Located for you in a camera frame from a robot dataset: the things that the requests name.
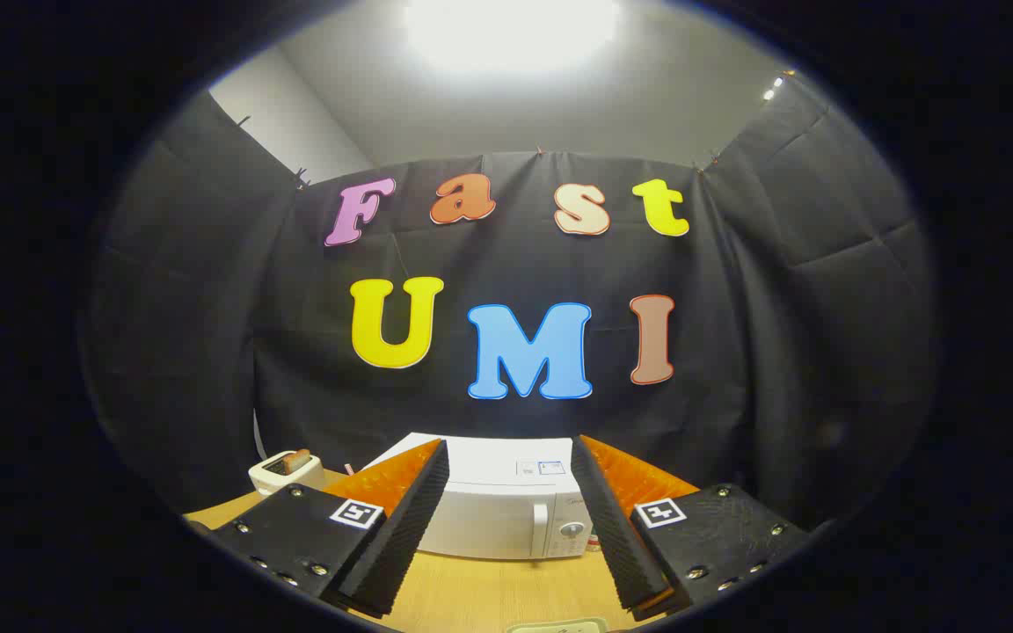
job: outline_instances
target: ceiling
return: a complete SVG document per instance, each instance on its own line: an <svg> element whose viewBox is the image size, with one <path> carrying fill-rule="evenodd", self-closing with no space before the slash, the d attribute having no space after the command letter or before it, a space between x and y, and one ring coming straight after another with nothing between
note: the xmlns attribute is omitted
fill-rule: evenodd
<svg viewBox="0 0 1013 633"><path fill-rule="evenodd" d="M705 165L789 68L709 13L623 0L614 38L580 63L458 75L411 48L405 4L350 3L282 44L377 165L538 145Z"/></svg>

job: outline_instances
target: microwave label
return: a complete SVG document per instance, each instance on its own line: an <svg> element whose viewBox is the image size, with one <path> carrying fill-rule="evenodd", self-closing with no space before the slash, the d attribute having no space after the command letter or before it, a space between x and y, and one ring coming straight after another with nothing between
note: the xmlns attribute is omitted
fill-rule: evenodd
<svg viewBox="0 0 1013 633"><path fill-rule="evenodd" d="M565 466L560 462L538 462L538 472L542 474L565 474Z"/></svg>

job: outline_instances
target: white wall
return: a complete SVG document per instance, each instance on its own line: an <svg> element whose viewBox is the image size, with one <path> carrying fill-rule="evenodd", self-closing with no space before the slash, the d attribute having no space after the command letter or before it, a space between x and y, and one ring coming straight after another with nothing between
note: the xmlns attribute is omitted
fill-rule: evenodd
<svg viewBox="0 0 1013 633"><path fill-rule="evenodd" d="M374 163L346 136L279 47L250 59L210 88L222 109L293 172L320 183Z"/></svg>

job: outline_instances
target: white microwave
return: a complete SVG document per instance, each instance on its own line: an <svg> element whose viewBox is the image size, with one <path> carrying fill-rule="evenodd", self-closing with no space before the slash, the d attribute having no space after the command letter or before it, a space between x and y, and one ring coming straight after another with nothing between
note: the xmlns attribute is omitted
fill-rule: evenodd
<svg viewBox="0 0 1013 633"><path fill-rule="evenodd" d="M580 556L592 521L570 471L573 442L410 432L366 468L448 443L450 476L419 550L478 558Z"/></svg>

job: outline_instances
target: letter m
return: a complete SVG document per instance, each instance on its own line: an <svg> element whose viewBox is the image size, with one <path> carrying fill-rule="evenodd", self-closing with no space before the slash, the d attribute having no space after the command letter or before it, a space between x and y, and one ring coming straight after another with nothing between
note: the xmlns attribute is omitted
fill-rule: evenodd
<svg viewBox="0 0 1013 633"><path fill-rule="evenodd" d="M479 335L475 382L468 396L498 400L506 396L506 385L498 380L498 366L515 385L519 396L530 396L542 368L546 382L538 389L551 400L587 397L592 384L583 380L583 325L592 317L588 305L559 303L550 306L534 340L505 305L477 305L467 313Z"/></svg>

